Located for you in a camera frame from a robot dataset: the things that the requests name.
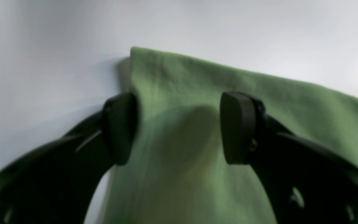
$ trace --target cloth fold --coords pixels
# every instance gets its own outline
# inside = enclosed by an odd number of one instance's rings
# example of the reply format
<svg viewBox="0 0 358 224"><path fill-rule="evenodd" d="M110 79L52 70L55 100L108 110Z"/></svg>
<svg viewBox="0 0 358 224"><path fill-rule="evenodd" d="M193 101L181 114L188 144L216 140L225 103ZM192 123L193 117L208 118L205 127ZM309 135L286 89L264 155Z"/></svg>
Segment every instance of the cloth fold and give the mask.
<svg viewBox="0 0 358 224"><path fill-rule="evenodd" d="M129 163L117 167L104 224L273 224L249 166L226 164L220 95L260 98L300 137L358 166L358 99L310 83L133 47L131 90L141 117Z"/></svg>

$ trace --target green cloth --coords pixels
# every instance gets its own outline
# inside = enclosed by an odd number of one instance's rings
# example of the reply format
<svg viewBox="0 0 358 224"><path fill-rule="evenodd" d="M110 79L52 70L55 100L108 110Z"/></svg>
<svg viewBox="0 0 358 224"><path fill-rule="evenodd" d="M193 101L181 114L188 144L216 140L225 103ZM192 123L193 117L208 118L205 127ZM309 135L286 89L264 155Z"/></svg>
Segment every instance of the green cloth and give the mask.
<svg viewBox="0 0 358 224"><path fill-rule="evenodd" d="M298 136L358 165L358 99L319 85L134 47L131 89L141 124L118 167L105 224L271 224L273 210L250 166L226 164L219 102L224 91L263 100Z"/></svg>

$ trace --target white surface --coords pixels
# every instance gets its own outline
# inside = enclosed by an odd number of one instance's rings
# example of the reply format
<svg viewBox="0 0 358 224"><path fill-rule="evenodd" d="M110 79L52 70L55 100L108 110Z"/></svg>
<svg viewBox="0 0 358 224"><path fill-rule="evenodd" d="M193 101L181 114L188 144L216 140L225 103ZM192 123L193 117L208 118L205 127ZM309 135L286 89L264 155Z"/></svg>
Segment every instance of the white surface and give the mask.
<svg viewBox="0 0 358 224"><path fill-rule="evenodd" d="M117 94L134 45L358 97L358 0L0 0L0 168Z"/></svg>

